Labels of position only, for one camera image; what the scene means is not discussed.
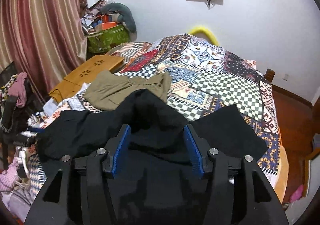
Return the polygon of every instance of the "curtain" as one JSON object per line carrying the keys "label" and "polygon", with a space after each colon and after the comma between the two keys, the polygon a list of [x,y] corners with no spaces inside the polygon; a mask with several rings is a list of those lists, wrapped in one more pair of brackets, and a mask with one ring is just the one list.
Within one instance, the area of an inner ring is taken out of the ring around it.
{"label": "curtain", "polygon": [[85,60],[85,7],[86,0],[0,0],[0,71],[15,61],[42,99]]}

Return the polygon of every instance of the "metal screw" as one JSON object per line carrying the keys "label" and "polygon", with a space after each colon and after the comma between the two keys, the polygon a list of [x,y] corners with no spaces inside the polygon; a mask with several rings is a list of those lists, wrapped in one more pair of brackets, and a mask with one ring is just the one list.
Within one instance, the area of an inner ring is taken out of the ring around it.
{"label": "metal screw", "polygon": [[245,156],[244,159],[247,160],[248,162],[252,162],[253,161],[253,157],[249,156],[249,155]]}
{"label": "metal screw", "polygon": [[99,148],[99,149],[97,150],[97,154],[98,154],[98,155],[103,155],[105,152],[106,152],[106,150],[105,150],[104,148]]}
{"label": "metal screw", "polygon": [[217,155],[217,154],[219,153],[219,150],[218,150],[217,148],[211,148],[211,149],[209,150],[209,152],[210,152],[210,154],[212,154],[212,155]]}
{"label": "metal screw", "polygon": [[63,161],[63,162],[68,162],[69,160],[70,160],[70,156],[68,156],[68,155],[65,155],[65,156],[63,156],[62,158],[61,158],[61,160]]}

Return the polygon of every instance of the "wooden floor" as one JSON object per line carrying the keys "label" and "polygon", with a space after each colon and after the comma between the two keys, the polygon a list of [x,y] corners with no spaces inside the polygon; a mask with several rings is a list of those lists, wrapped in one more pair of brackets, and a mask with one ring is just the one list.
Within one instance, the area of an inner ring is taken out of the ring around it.
{"label": "wooden floor", "polygon": [[303,184],[303,160],[312,152],[314,135],[312,110],[308,106],[273,91],[278,124],[289,162],[289,177],[284,202]]}

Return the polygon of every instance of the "bed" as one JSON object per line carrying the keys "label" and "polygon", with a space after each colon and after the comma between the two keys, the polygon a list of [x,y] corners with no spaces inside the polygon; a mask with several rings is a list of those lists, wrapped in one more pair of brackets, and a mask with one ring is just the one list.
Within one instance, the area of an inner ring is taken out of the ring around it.
{"label": "bed", "polygon": [[[236,104],[244,120],[268,145],[258,160],[282,202],[288,179],[288,160],[276,119],[272,86],[256,70],[256,62],[243,60],[222,47],[188,34],[162,38],[153,44],[125,43],[109,52],[124,57],[125,66],[115,75],[150,78],[158,72],[172,76],[167,104],[192,121],[221,107]],[[61,102],[42,128],[50,125],[63,110],[100,112],[83,97],[87,83],[80,91]],[[37,154],[31,156],[31,195],[36,197],[46,180]]]}

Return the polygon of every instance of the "green storage box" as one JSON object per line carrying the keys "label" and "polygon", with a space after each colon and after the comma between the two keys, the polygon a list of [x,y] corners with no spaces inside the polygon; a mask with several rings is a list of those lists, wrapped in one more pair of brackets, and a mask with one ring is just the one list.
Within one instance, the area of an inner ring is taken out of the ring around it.
{"label": "green storage box", "polygon": [[130,42],[128,31],[123,25],[118,25],[96,34],[87,35],[88,52],[90,53],[107,53],[111,48]]}

